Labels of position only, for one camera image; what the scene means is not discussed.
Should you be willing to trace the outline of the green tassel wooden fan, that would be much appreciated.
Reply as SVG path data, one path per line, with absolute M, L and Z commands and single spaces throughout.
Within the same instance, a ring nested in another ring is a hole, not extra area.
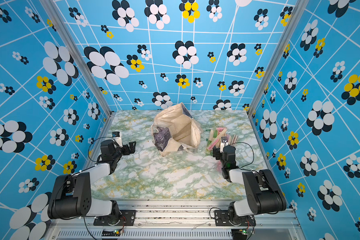
M 209 145 L 209 149 L 208 150 L 212 150 L 213 147 L 221 140 L 221 138 L 219 136 L 217 136 L 217 139 L 215 141 L 212 140 L 212 143 Z

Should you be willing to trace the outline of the green folding fan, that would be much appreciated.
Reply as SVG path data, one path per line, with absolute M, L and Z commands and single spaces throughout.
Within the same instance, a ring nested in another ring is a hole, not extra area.
M 220 133 L 219 128 L 215 129 L 214 135 L 213 135 L 213 141 L 215 141 L 217 139 L 217 136 L 219 135 L 219 133 Z
M 214 130 L 210 130 L 209 138 L 207 141 L 207 150 L 209 149 L 209 145 L 212 143 L 212 140 L 214 139 Z

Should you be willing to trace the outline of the pink paper folding fan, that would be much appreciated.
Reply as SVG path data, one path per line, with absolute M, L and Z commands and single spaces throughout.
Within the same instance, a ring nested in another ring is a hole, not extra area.
M 227 128 L 217 128 L 218 136 L 221 138 L 226 135 Z

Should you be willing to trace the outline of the pink tassel folding fan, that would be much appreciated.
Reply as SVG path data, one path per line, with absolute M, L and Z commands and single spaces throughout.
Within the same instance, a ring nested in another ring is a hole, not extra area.
M 233 137 L 231 138 L 231 140 L 230 140 L 230 145 L 232 145 L 232 146 L 236 146 L 236 144 L 237 144 L 237 142 L 238 142 L 238 136 L 237 135 L 233 135 Z

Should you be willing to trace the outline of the beige canvas tote bag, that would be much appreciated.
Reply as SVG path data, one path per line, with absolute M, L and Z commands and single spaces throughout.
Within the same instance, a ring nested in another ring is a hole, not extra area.
M 151 125 L 153 143 L 163 157 L 173 152 L 196 150 L 202 132 L 200 123 L 183 103 L 161 111 Z

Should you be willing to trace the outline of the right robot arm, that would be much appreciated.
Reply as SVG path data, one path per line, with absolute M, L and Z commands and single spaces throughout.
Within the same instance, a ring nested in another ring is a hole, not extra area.
M 287 209 L 286 198 L 269 169 L 240 169 L 236 163 L 236 148 L 231 145 L 219 149 L 214 147 L 213 157 L 221 162 L 225 180 L 245 187 L 246 198 L 229 205 L 228 217 L 231 225 L 240 226 L 249 222 L 254 226 L 253 216 L 277 214 Z

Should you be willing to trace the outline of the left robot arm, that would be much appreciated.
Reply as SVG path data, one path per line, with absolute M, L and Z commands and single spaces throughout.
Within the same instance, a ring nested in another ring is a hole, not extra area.
M 48 205 L 50 219 L 70 220 L 78 217 L 96 217 L 100 225 L 126 224 L 126 218 L 116 201 L 92 197 L 91 185 L 114 173 L 123 156 L 135 153 L 136 142 L 127 145 L 115 140 L 101 142 L 101 154 L 96 164 L 76 174 L 56 178 Z

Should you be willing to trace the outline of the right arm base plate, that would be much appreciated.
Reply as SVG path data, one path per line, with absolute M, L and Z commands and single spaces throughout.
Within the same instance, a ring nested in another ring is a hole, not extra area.
M 255 217 L 252 215 L 237 216 L 233 211 L 214 210 L 213 218 L 217 227 L 254 227 Z

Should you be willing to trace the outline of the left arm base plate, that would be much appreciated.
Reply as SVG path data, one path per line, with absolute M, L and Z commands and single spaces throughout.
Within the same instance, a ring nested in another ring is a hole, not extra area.
M 98 217 L 94 220 L 94 226 L 133 226 L 136 219 L 136 210 L 119 210 L 116 214 Z

